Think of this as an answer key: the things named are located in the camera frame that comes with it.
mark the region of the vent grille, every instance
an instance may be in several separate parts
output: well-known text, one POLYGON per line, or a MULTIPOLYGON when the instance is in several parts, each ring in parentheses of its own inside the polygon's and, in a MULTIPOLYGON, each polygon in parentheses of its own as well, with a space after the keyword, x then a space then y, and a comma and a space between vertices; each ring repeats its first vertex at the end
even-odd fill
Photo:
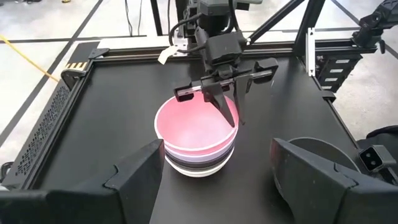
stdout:
POLYGON ((39 123, 26 152, 22 155, 21 160, 17 165, 15 175, 26 175, 29 173, 30 167, 42 149, 43 141, 49 135, 55 121, 62 111, 68 95, 69 90, 65 86, 61 86, 58 89, 57 94, 52 99, 51 105, 44 114, 42 121, 39 123))

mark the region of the black work surface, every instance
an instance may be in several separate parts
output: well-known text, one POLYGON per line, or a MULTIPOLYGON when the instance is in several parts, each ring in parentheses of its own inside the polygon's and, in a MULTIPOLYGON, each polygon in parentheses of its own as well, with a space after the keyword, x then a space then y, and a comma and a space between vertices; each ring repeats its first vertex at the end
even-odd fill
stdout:
MULTIPOLYGON (((299 61, 278 61, 272 86, 252 85, 246 95, 246 125, 224 168, 194 179, 165 165, 151 223, 293 223, 269 168, 271 139, 319 138, 355 157, 352 140, 299 61)), ((202 72, 201 62, 189 63, 96 66, 39 188, 70 189, 155 139, 156 111, 174 85, 202 72)))

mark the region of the black cable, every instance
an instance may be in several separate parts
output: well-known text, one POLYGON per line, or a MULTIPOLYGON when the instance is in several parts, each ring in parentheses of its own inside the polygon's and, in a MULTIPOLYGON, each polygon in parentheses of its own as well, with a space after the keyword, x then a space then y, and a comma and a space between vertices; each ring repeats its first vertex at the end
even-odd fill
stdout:
POLYGON ((231 22, 233 23, 235 30, 240 31, 241 29, 239 28, 238 20, 236 19, 233 0, 228 0, 228 6, 231 13, 231 22))
POLYGON ((137 31, 138 35, 139 35, 139 27, 141 26, 141 12, 142 12, 142 0, 139 4, 139 18, 138 18, 138 31, 137 31))
POLYGON ((129 34, 130 37, 132 37, 132 25, 129 18, 129 4, 127 3, 127 0, 124 0, 124 8, 126 9, 127 23, 129 25, 129 34))
MULTIPOLYGON (((175 25, 173 26, 173 28, 172 28, 172 29, 170 30, 170 32, 169 32, 169 43, 170 43, 170 46, 173 46, 173 45, 174 45, 174 44, 173 44, 173 36, 174 36, 175 30, 176 30, 180 25, 182 25, 182 24, 186 24, 186 23, 188 23, 188 22, 192 22, 192 21, 195 21, 195 20, 199 19, 200 16, 201 16, 201 13, 198 13, 198 14, 196 14, 196 15, 194 15, 194 16, 188 18, 188 19, 183 19, 183 20, 181 20, 179 23, 175 24, 175 25)), ((197 50, 204 49, 204 48, 205 48, 205 46, 202 45, 202 46, 194 47, 194 48, 189 49, 189 50, 178 50, 178 52, 180 52, 180 53, 192 53, 192 52, 195 52, 195 51, 197 51, 197 50)))
POLYGON ((167 2, 167 34, 170 33, 170 2, 171 0, 167 2))

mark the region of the concrete floor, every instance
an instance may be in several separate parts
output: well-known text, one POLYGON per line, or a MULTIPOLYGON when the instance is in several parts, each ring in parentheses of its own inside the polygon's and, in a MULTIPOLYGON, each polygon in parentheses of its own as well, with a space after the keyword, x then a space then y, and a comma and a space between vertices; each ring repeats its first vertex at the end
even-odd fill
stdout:
MULTIPOLYGON (((128 0, 133 35, 138 34, 139 0, 128 0)), ((264 0, 261 5, 251 6, 249 12, 238 11, 239 24, 247 35, 279 10, 287 0, 264 0)), ((375 10, 380 0, 326 0, 324 10, 316 28, 352 28, 355 21, 346 15, 337 5, 347 9, 353 17, 361 18, 375 10)), ((300 19, 306 7, 304 2, 283 21, 278 23, 273 32, 267 33, 263 41, 294 40, 300 19)), ((0 34, 10 40, 20 40, 15 44, 42 68, 55 67, 52 74, 59 77, 65 64, 77 44, 84 42, 82 37, 114 37, 128 35, 124 11, 124 1, 104 0, 86 26, 82 22, 88 17, 98 0, 72 0, 62 4, 61 0, 43 0, 40 3, 25 4, 7 2, 0 7, 0 34), (71 37, 77 37, 70 43, 71 37)), ((163 33, 167 33, 167 0, 158 0, 163 33)), ((142 2, 140 35, 156 36, 150 1, 142 2)), ((175 4, 172 1, 171 25, 177 22, 175 4)), ((396 37, 398 28, 386 31, 384 39, 395 51, 398 51, 396 37)), ((347 38, 352 31, 318 32, 318 39, 347 38)), ((123 41, 112 40, 119 45, 123 41)), ((36 87, 42 74, 28 64, 6 44, 0 43, 0 133, 5 132, 9 122, 24 104, 25 99, 36 87)), ((373 129, 398 123, 398 60, 389 52, 364 55, 352 74, 337 93, 334 106, 356 139, 363 138, 373 129)), ((0 144, 0 164, 13 161, 26 141, 30 130, 43 110, 56 83, 48 80, 15 128, 0 144)))

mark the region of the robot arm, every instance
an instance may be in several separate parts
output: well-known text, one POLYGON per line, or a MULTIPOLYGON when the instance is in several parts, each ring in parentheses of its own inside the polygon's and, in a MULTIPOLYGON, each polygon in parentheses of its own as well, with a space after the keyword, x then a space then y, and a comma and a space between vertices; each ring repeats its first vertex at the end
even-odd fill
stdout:
POLYGON ((169 34, 169 42, 173 45, 172 37, 175 30, 185 24, 184 37, 196 43, 196 47, 178 51, 187 54, 199 53, 205 68, 205 75, 200 80, 174 89, 178 101, 191 100, 193 92, 201 91, 204 101, 212 103, 231 126, 235 124, 223 92, 228 91, 230 85, 234 86, 234 101, 239 120, 244 124, 244 96, 249 92, 251 83, 271 81, 278 68, 274 58, 250 65, 241 62, 240 57, 247 46, 247 40, 243 37, 234 13, 238 3, 259 4, 261 1, 193 1, 188 5, 187 12, 196 14, 180 21, 169 34))
POLYGON ((385 0, 370 15, 359 21, 361 29, 353 34, 353 42, 359 47, 370 48, 378 42, 382 54, 386 45, 381 39, 384 29, 398 24, 398 1, 385 0))

